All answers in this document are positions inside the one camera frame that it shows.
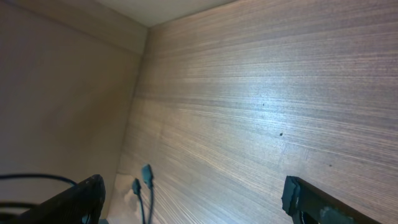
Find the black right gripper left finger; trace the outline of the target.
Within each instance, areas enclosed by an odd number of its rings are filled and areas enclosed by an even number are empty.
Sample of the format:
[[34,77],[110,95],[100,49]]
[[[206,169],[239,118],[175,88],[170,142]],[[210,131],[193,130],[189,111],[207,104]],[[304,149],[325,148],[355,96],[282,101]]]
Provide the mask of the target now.
[[100,222],[106,190],[99,174],[18,216],[21,224],[71,224]]

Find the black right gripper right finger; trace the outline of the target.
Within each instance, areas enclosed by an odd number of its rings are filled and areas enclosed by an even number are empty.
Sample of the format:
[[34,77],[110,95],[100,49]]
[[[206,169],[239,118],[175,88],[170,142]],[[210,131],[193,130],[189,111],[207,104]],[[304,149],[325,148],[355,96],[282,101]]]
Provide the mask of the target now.
[[380,224],[296,176],[285,178],[281,200],[294,224]]

